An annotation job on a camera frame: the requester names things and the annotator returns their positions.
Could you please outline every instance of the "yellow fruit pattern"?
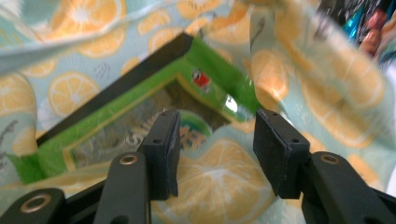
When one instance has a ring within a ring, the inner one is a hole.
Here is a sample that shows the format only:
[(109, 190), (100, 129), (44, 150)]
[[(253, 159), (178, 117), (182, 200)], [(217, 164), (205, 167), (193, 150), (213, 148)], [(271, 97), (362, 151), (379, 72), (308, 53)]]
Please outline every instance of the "yellow fruit pattern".
[(375, 189), (384, 190), (384, 186), (379, 181), (378, 175), (357, 154), (348, 156), (347, 160), (367, 185)]
[(171, 18), (165, 10), (158, 10), (151, 13), (147, 18), (137, 24), (137, 32), (144, 35), (157, 27), (169, 23), (170, 21)]
[(215, 18), (205, 32), (209, 38), (223, 44), (246, 44), (250, 32), (248, 6), (236, 1), (228, 17)]
[(174, 39), (177, 35), (181, 34), (181, 32), (183, 32), (183, 29), (179, 27), (161, 29), (149, 40), (148, 51), (150, 53), (154, 52), (155, 50), (159, 49), (160, 47)]
[(91, 58), (106, 57), (112, 55), (125, 41), (125, 27), (120, 27), (109, 34), (93, 40), (78, 49), (78, 51)]
[(301, 13), (303, 6), (300, 3), (287, 5), (286, 9), (279, 9), (275, 13), (274, 32), (276, 40), (288, 52), (289, 56), (305, 71), (310, 71), (313, 64), (301, 53), (295, 45), (296, 39), (303, 31), (301, 21), (304, 17)]
[(256, 123), (255, 119), (251, 119), (251, 120), (245, 121), (245, 122), (234, 121), (233, 123), (231, 123), (231, 126), (233, 126), (233, 128), (240, 130), (244, 133), (253, 133), (255, 123)]
[(319, 151), (328, 151), (325, 146), (312, 134), (310, 133), (302, 133), (302, 135), (308, 140), (310, 146), (309, 146), (309, 151), (311, 153), (319, 152)]
[(46, 77), (53, 72), (56, 64), (56, 59), (49, 59), (42, 63), (23, 68), (21, 70), (21, 73), (26, 75), (27, 77)]
[(209, 23), (209, 20), (207, 18), (205, 18), (205, 17), (199, 18), (199, 19), (195, 20), (194, 22), (192, 22), (184, 30), (184, 32), (186, 32), (189, 35), (196, 36), (198, 34), (198, 32), (200, 31), (200, 29), (208, 23)]
[(177, 10), (184, 19), (193, 20), (198, 15), (212, 10), (221, 0), (186, 0), (177, 1)]
[(287, 68), (274, 53), (261, 50), (251, 59), (251, 73), (259, 102), (277, 111), (277, 102), (289, 92)]
[(351, 102), (361, 108), (377, 105), (382, 100), (386, 87), (376, 65), (355, 49), (342, 50), (339, 55), (342, 56), (332, 57), (329, 61)]
[(16, 112), (35, 111), (35, 95), (19, 75), (0, 77), (0, 117)]
[(127, 72), (129, 72), (129, 70), (133, 69), (135, 66), (137, 66), (140, 63), (139, 58), (134, 57), (130, 60), (128, 60), (121, 68), (121, 72), (120, 75), (123, 76), (125, 75)]
[(294, 208), (301, 208), (301, 205), (303, 204), (303, 197), (304, 197), (304, 194), (301, 192), (299, 199), (297, 199), (297, 200), (286, 199), (285, 202), (286, 202), (286, 204), (288, 204)]
[(26, 156), (37, 151), (35, 129), (26, 128), (20, 131), (12, 143), (12, 150), (17, 156)]
[(44, 39), (93, 33), (125, 15), (124, 0), (61, 1), (51, 20), (51, 32)]
[(249, 27), (250, 19), (246, 16), (235, 24), (230, 24), (223, 29), (210, 32), (207, 36), (224, 44), (245, 44), (249, 40)]
[(99, 86), (86, 75), (67, 72), (53, 79), (49, 87), (49, 105), (53, 112), (65, 117), (99, 92)]
[(333, 87), (306, 79), (302, 89), (309, 109), (335, 139), (354, 148), (367, 147), (373, 141), (369, 124), (354, 112)]
[(44, 135), (44, 133), (46, 133), (46, 131), (44, 130), (35, 130), (35, 138), (38, 139), (39, 137)]
[(232, 139), (218, 140), (199, 160), (180, 157), (177, 182), (178, 197), (153, 203), (170, 223), (249, 222), (274, 197), (260, 165)]

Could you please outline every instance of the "clamp jaw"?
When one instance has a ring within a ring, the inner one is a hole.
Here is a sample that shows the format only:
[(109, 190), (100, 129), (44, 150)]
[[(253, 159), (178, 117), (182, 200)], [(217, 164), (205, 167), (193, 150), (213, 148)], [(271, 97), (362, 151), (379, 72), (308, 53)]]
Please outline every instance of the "clamp jaw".
[(306, 223), (396, 223), (396, 199), (369, 188), (343, 157), (309, 152), (279, 114), (257, 111), (253, 150), (275, 195), (303, 197)]
[(180, 114), (163, 112), (137, 152), (117, 156), (107, 179), (66, 199), (60, 189), (20, 197), (0, 217), (14, 223), (150, 223), (150, 200), (177, 196)]

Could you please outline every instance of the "black plastic part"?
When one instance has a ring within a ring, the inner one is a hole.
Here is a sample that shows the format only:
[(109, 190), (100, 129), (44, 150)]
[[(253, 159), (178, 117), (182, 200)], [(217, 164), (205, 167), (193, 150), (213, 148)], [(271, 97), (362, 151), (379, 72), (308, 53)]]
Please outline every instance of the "black plastic part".
[(275, 195), (298, 199), (298, 167), (308, 162), (309, 142), (276, 112), (259, 109), (253, 150)]
[(69, 224), (92, 223), (99, 204), (105, 180), (84, 189), (66, 200)]
[(138, 152), (148, 161), (148, 186), (151, 200), (177, 196), (177, 165), (180, 155), (180, 114), (162, 112), (155, 120)]
[[(122, 164), (122, 160), (133, 162)], [(93, 223), (150, 223), (149, 209), (146, 157), (139, 152), (117, 156), (111, 162)]]
[(326, 215), (321, 204), (311, 203), (306, 197), (303, 197), (302, 209), (306, 224), (327, 224), (329, 218)]
[[(329, 223), (396, 223), (396, 217), (344, 158), (317, 152), (302, 170), (312, 180)], [(304, 196), (313, 198), (310, 193), (304, 191)]]
[(372, 189), (376, 196), (382, 201), (382, 203), (388, 208), (388, 210), (396, 217), (396, 198), (381, 192), (377, 189)]
[(67, 129), (73, 124), (76, 124), (80, 120), (89, 116), (95, 110), (111, 102), (112, 100), (122, 95), (126, 91), (130, 90), (134, 86), (137, 86), (148, 77), (151, 77), (175, 59), (182, 57), (190, 50), (192, 40), (193, 38), (186, 34), (181, 34), (177, 36), (170, 43), (160, 48), (154, 54), (149, 56), (145, 61), (129, 71), (125, 76), (121, 77), (113, 84), (101, 91), (87, 104), (83, 105), (69, 117), (62, 120), (49, 132), (39, 137), (37, 139), (37, 144), (40, 146), (51, 137), (57, 135), (58, 133)]
[[(49, 199), (48, 203), (43, 203), (44, 196)], [(42, 207), (33, 212), (22, 212), (22, 205), (37, 197), (35, 202), (27, 203), (28, 208)], [(60, 189), (38, 189), (20, 197), (8, 210), (0, 217), (1, 224), (51, 224), (65, 223), (64, 213), (65, 199), (64, 193)]]

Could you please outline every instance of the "metal rivet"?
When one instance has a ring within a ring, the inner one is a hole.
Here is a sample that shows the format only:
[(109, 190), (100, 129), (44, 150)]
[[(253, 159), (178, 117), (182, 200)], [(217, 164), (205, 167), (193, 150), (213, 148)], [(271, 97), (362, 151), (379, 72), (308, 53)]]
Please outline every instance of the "metal rivet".
[[(38, 200), (40, 200), (42, 202), (40, 202), (38, 204), (34, 204), (33, 206), (31, 205), (31, 203), (33, 203), (34, 201), (38, 201)], [(38, 194), (35, 197), (29, 199), (25, 203), (23, 203), (21, 206), (21, 212), (33, 213), (33, 212), (38, 211), (41, 208), (45, 207), (48, 203), (50, 203), (50, 195), (46, 194), (46, 193), (41, 193), (41, 194)]]
[(333, 165), (340, 163), (340, 160), (338, 158), (336, 158), (330, 154), (323, 154), (320, 156), (320, 159), (322, 161), (325, 161), (325, 162), (327, 162), (329, 164), (333, 164)]
[(137, 157), (134, 155), (126, 155), (120, 159), (122, 165), (130, 165), (137, 162)]

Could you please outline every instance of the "lemon print fabric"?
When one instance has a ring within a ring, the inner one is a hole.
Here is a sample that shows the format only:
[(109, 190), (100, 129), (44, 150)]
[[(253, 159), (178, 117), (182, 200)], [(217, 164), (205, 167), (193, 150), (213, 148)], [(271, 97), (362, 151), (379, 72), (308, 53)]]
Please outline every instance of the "lemon print fabric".
[(125, 41), (125, 27), (120, 27), (109, 34), (83, 45), (78, 51), (88, 57), (99, 58), (114, 54)]
[(235, 2), (228, 17), (215, 18), (207, 36), (222, 44), (242, 45), (249, 41), (250, 17), (247, 6)]
[(186, 0), (177, 2), (177, 11), (188, 20), (193, 20), (200, 14), (214, 9), (221, 0)]
[(163, 45), (167, 44), (177, 35), (180, 35), (183, 29), (180, 27), (164, 28), (155, 33), (148, 42), (148, 51), (153, 53)]
[(128, 60), (121, 68), (120, 75), (123, 76), (127, 72), (129, 72), (131, 69), (136, 67), (140, 63), (139, 58), (133, 57), (132, 59)]
[(288, 94), (287, 68), (273, 52), (266, 50), (256, 52), (251, 59), (251, 72), (256, 87), (267, 91), (277, 101)]
[(171, 21), (169, 14), (165, 10), (158, 10), (150, 15), (147, 18), (142, 20), (137, 24), (137, 31), (141, 35), (145, 35), (146, 33), (165, 25)]
[(311, 133), (302, 133), (302, 135), (309, 142), (309, 151), (311, 153), (319, 152), (319, 151), (328, 151), (327, 148)]
[(29, 83), (21, 76), (0, 77), (0, 118), (17, 112), (35, 112), (35, 96)]
[(51, 32), (44, 39), (88, 34), (103, 29), (125, 15), (124, 0), (61, 1), (51, 23)]
[(308, 79), (302, 89), (315, 118), (336, 140), (353, 148), (367, 147), (373, 141), (369, 124), (334, 87)]
[(357, 108), (370, 108), (383, 99), (385, 80), (374, 63), (354, 49), (340, 52), (342, 57), (332, 57), (332, 70), (347, 91), (346, 97)]
[(35, 128), (25, 128), (17, 135), (12, 143), (12, 151), (17, 156), (33, 154), (37, 151), (35, 142)]
[(301, 22), (306, 19), (301, 10), (304, 10), (304, 6), (291, 1), (286, 8), (276, 10), (274, 35), (276, 43), (288, 52), (288, 58), (291, 58), (304, 71), (309, 72), (313, 64), (304, 56), (304, 49), (299, 49), (297, 45), (298, 40), (305, 35), (304, 29), (307, 29), (305, 26), (308, 26)]
[(357, 154), (352, 154), (346, 159), (367, 185), (378, 190), (384, 190), (384, 186), (379, 180), (378, 174), (376, 174), (373, 168), (370, 167), (362, 158)]
[(67, 72), (53, 79), (50, 84), (49, 104), (55, 114), (65, 117), (88, 102), (99, 90), (90, 77), (78, 72)]
[(23, 68), (21, 73), (27, 77), (46, 77), (53, 72), (56, 68), (56, 64), (56, 59), (49, 59), (42, 63)]
[(273, 199), (260, 165), (232, 139), (220, 138), (198, 160), (180, 157), (178, 197), (152, 203), (167, 223), (245, 223)]
[(204, 27), (206, 24), (208, 24), (210, 20), (206, 17), (201, 17), (199, 19), (194, 20), (185, 30), (189, 35), (196, 36), (198, 32), (201, 30), (202, 27)]

